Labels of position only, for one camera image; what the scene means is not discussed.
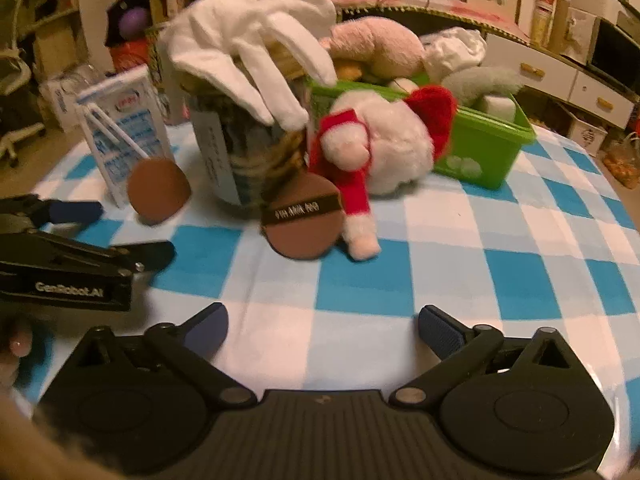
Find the person's right hand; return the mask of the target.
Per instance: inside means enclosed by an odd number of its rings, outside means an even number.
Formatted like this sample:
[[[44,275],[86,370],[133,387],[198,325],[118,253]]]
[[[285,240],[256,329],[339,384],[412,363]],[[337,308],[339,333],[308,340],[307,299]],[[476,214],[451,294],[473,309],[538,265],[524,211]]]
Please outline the person's right hand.
[[[21,359],[32,352],[32,323],[24,316],[1,319],[0,376],[3,388],[16,381]]]

